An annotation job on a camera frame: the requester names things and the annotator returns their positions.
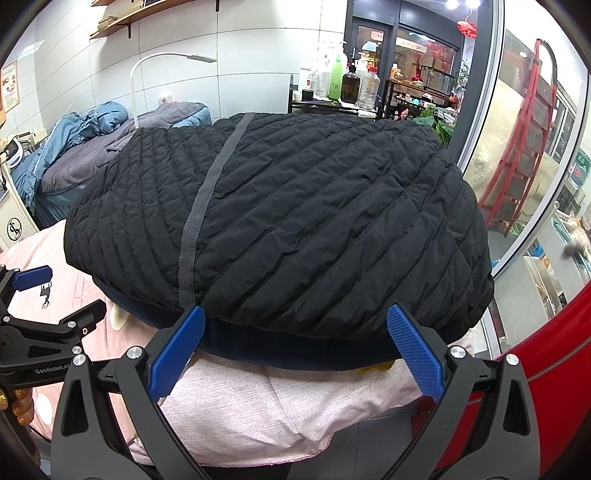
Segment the wall shelf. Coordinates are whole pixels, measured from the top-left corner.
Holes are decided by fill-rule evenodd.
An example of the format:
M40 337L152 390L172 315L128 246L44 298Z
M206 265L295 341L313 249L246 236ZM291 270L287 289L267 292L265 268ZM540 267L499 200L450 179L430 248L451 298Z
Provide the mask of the wall shelf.
M91 7L105 7L107 5L110 5L114 2L115 0L95 0L94 2L92 2L90 4Z
M189 2L192 2L192 1L194 1L194 0L160 0L159 2L154 2L153 4L148 5L147 7L142 7L139 10L136 10L135 12L131 12L130 14L127 14L127 15L115 20L108 27L105 27L102 30L93 33L90 36L90 39L94 40L95 38L108 37L109 35L112 35L116 31L121 30L122 28L125 28L125 27L129 28L129 26L132 23L138 22L138 21L142 20L143 18L163 12L164 10L168 10L169 8L172 8L172 7L177 7L179 5L188 4Z

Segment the lamp arm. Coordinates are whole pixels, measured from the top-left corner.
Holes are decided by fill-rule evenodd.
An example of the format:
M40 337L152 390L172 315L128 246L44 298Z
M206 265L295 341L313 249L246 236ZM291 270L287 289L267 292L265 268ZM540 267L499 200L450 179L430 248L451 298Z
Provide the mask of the lamp arm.
M176 51L161 51L159 53L152 53L152 55L148 55L142 59L139 59L137 62L135 62L135 65L132 67L131 72L129 72L129 91L131 93L131 109L132 109L132 113L134 114L134 125L136 127L136 129L139 128L139 122L138 122L138 111L137 108L135 106L135 85L134 85L134 73L135 73L135 69L139 66L140 63L142 63L144 60L148 60L151 59L153 57L158 57L160 55L177 55L179 57L188 57L189 55L186 53L179 53Z

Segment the brown glass bottle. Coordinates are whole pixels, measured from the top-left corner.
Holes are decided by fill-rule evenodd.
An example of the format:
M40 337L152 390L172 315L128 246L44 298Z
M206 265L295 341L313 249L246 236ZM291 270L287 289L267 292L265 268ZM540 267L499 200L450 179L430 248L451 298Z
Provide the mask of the brown glass bottle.
M349 71L343 75L343 86L340 91L340 99L347 103L355 103L359 98L359 84L361 79L356 75L355 65L349 66Z

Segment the white machine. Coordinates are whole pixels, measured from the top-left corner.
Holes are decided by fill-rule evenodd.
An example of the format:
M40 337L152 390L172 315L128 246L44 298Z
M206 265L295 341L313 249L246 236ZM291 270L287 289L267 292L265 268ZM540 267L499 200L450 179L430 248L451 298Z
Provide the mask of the white machine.
M13 137L0 153L0 249L7 250L20 240L39 231L17 192L10 169L22 160L21 143Z

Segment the red object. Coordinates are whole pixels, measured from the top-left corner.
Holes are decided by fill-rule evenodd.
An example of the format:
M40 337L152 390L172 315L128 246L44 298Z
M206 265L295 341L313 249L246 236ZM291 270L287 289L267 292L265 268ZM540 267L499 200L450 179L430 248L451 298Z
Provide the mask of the red object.
M414 74L414 77L411 78L413 82L422 82L423 79L421 78L421 69L417 69L417 72Z
M540 79L540 46L550 54L552 59L551 92L538 91ZM521 213L523 204L534 184L535 175L542 161L546 142L552 126L552 114L556 104L557 67L556 58L550 46L543 40L535 42L535 59L532 63L529 85L525 100L519 110L517 123L507 144L505 152L497 165L495 174L486 186L478 207L488 210L485 223L495 225L509 233ZM486 201L493 190L498 191L493 205Z
M457 23L457 29L467 37L476 38L476 24L472 22L461 20Z
M558 460L591 408L591 283L512 348L525 370L540 430L540 475ZM480 406L474 395L439 467L458 460Z

